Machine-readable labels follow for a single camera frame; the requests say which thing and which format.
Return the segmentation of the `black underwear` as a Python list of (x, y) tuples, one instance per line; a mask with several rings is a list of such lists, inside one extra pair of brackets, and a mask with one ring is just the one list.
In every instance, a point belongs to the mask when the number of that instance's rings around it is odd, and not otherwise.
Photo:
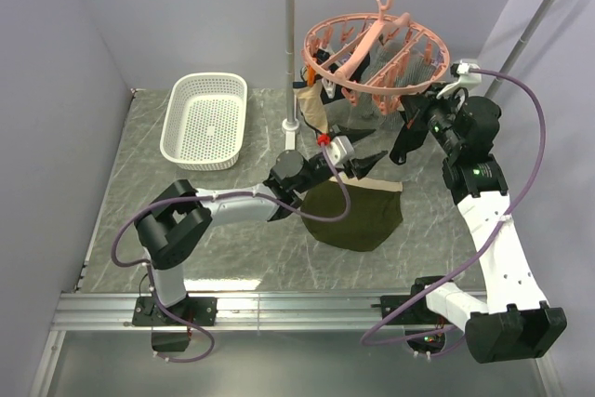
[(396, 165), (404, 165), (407, 154), (419, 149), (429, 132), (429, 113), (437, 105), (437, 95), (444, 84), (435, 83), (425, 91), (401, 96), (401, 128), (392, 150), (390, 159)]

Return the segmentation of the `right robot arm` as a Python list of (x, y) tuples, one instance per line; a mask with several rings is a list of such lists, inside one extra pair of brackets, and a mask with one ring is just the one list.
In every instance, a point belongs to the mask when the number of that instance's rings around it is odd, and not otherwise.
[(542, 357), (567, 320), (538, 286), (509, 211), (508, 184), (492, 154), (500, 108), (484, 97), (457, 101), (431, 93), (404, 96), (402, 104), (403, 128), (390, 159), (401, 165), (427, 136), (438, 142), (443, 180), (480, 254), (486, 291), (479, 300), (452, 280), (418, 278), (411, 314), (423, 323), (440, 315), (462, 330), (480, 364)]

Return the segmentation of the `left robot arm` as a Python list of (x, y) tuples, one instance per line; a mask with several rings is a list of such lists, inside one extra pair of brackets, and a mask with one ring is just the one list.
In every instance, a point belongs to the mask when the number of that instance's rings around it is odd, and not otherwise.
[(296, 149), (275, 159), (260, 183), (228, 190), (197, 190), (187, 180), (172, 183), (134, 220), (140, 244), (149, 257), (154, 313), (166, 324), (178, 324), (188, 311), (183, 264), (210, 227), (243, 221), (271, 222), (302, 216), (301, 194), (329, 179), (362, 179), (387, 155), (355, 155), (355, 142), (369, 129), (334, 127), (318, 138), (321, 150), (310, 158)]

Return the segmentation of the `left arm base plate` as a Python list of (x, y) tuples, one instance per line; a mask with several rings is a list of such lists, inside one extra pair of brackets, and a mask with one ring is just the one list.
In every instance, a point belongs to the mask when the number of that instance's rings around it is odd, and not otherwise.
[[(200, 326), (213, 326), (217, 315), (218, 300), (214, 297), (186, 297), (168, 308), (179, 319)], [(152, 296), (139, 297), (136, 301), (133, 326), (173, 326), (181, 323), (163, 313)]]

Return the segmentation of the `pink round clip hanger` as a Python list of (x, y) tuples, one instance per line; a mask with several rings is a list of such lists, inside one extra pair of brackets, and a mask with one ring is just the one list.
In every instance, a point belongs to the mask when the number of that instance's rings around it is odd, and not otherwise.
[(352, 105), (367, 96), (388, 114), (404, 96), (440, 81), (450, 53), (443, 39), (410, 13), (392, 14), (394, 0), (375, 1), (371, 12), (334, 16), (306, 33), (302, 83)]

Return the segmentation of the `olive green underwear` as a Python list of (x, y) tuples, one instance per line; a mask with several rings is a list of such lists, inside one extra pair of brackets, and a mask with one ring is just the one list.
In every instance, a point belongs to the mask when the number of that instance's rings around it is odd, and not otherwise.
[[(403, 184), (379, 179), (343, 179), (350, 196), (350, 213), (338, 222), (304, 218), (304, 226), (317, 241), (354, 252), (371, 252), (384, 243), (403, 222)], [(332, 218), (344, 211), (345, 200), (335, 179), (309, 190), (300, 210)]]

